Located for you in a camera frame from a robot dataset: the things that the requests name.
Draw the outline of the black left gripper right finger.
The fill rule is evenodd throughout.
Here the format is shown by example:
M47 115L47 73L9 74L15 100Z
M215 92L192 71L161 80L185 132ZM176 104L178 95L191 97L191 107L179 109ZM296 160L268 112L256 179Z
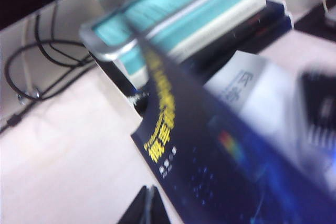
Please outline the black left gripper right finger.
M163 200L156 186L150 188L149 223L170 224Z

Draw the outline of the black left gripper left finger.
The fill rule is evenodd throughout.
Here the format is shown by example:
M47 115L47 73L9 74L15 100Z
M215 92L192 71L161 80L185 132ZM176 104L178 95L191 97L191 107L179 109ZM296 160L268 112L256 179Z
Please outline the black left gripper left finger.
M126 211L123 213L121 218L118 220L117 224L120 223L140 223L144 209L145 200L148 188L142 186L138 194L135 196L133 201L129 204Z

